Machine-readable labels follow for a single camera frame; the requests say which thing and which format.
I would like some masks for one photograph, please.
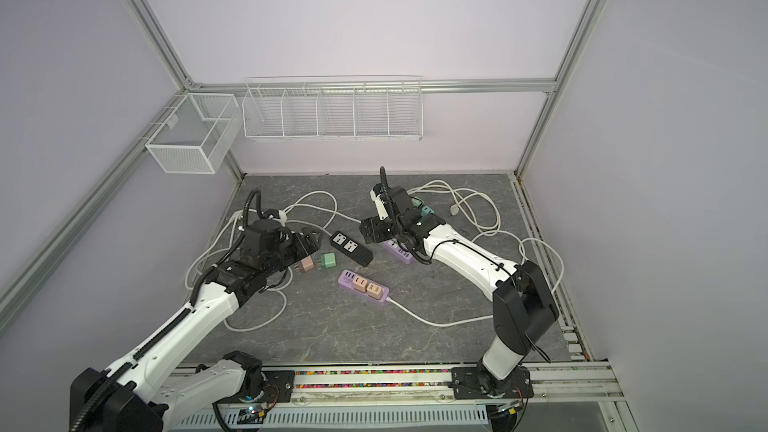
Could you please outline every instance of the wire basket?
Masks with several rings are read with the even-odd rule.
[[[187,93],[147,141],[160,167],[173,174],[215,174],[242,121],[232,94]]]
[[[278,85],[249,84],[243,98],[246,137],[259,141],[423,136],[417,81]]]

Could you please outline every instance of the white wall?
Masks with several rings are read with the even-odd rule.
[[[0,0],[0,287],[174,92],[120,0]]]
[[[552,77],[586,0],[148,0],[197,82]]]
[[[233,153],[247,173],[513,170],[544,103],[542,92],[425,94],[424,138],[398,141],[253,142]]]
[[[610,0],[524,177],[640,430],[764,430],[766,0]]]
[[[165,174],[146,156],[0,338],[4,430],[66,430],[69,386],[135,347],[184,301],[232,179]]]

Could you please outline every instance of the black power strip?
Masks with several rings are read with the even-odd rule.
[[[341,254],[346,255],[363,267],[368,267],[368,264],[373,260],[373,252],[369,248],[358,244],[350,239],[349,235],[340,230],[337,230],[331,236],[331,245],[338,249]]]

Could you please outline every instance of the gray mat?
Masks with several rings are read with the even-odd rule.
[[[440,178],[454,188],[469,187],[488,194],[502,216],[502,229],[523,238],[528,234],[520,215],[512,186],[506,175],[456,176],[390,176],[390,186],[406,189],[422,186]],[[378,176],[249,176],[230,207],[229,214],[242,208],[252,188],[263,193],[262,207],[285,208],[312,190],[327,190],[339,203],[339,211],[355,218],[376,214],[369,190],[378,182]],[[448,208],[453,201],[449,194],[420,194],[436,214],[442,216],[461,234],[472,238],[477,232],[464,215],[450,216]],[[478,221],[491,226],[493,209],[483,199],[469,199]],[[318,206],[332,208],[328,196],[315,195],[306,200]],[[308,207],[297,207],[289,218],[324,225],[330,214]],[[302,226],[289,224],[297,230]],[[342,230],[363,242],[358,225],[337,217],[328,227],[329,232]],[[226,246],[229,234],[225,234]],[[321,252],[335,251],[327,236]],[[507,235],[482,237],[478,244],[506,259],[519,261],[516,241]],[[379,307],[364,302],[344,291],[336,283],[344,269],[388,286],[390,295],[416,314],[432,322],[454,322],[465,318],[492,313],[490,301],[478,288],[449,266],[434,262],[431,265],[402,264],[383,250],[371,244],[373,262],[362,268],[347,257],[336,254],[337,266],[315,269],[308,273],[296,272],[293,283],[284,290],[288,305],[283,314],[271,324],[256,331],[233,332],[219,325],[187,356],[186,364],[212,363],[232,350],[242,350],[264,361],[265,364],[298,364],[302,362],[476,362],[488,349],[494,338],[492,320],[435,328],[418,322],[397,307],[388,304]],[[230,323],[237,328],[260,324],[280,310],[282,297],[273,292],[257,294],[244,307],[234,313]],[[570,353],[560,328],[555,324],[538,342],[552,360],[568,361]],[[526,361],[542,361],[531,352]]]

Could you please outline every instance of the purple power strip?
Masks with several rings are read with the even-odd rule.
[[[395,257],[398,257],[404,264],[408,264],[408,265],[413,264],[413,261],[414,261],[413,254],[402,250],[402,247],[398,245],[397,240],[395,240],[394,238],[392,240],[382,242],[382,248],[390,251],[392,255],[394,255]]]
[[[348,289],[353,294],[356,294],[356,295],[359,295],[360,297],[368,299],[370,302],[373,302],[374,304],[379,304],[379,305],[386,304],[386,298],[389,297],[389,287],[384,287],[381,284],[377,284],[376,282],[369,280],[368,281],[369,284],[376,284],[382,289],[384,289],[384,292],[382,292],[382,297],[379,300],[376,300],[370,295],[355,289],[355,286],[352,285],[352,281],[355,280],[355,277],[357,277],[356,273],[350,270],[344,270],[344,272],[342,272],[341,275],[339,276],[339,285],[341,285],[345,289]]]

